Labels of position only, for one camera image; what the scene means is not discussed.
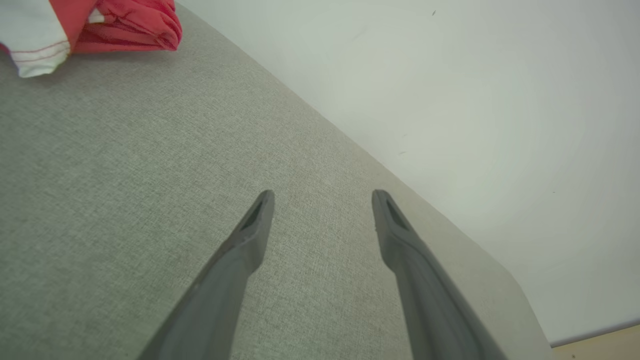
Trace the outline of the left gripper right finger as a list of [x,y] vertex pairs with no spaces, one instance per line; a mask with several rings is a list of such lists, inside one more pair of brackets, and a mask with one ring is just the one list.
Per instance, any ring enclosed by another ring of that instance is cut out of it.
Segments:
[[393,271],[414,360],[504,360],[489,330],[391,194],[372,192],[381,257]]

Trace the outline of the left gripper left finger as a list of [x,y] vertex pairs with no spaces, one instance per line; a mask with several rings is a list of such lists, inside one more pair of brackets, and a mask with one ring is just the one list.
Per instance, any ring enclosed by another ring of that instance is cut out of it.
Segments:
[[228,360],[249,277],[262,265],[275,194],[258,194],[139,355],[140,360]]

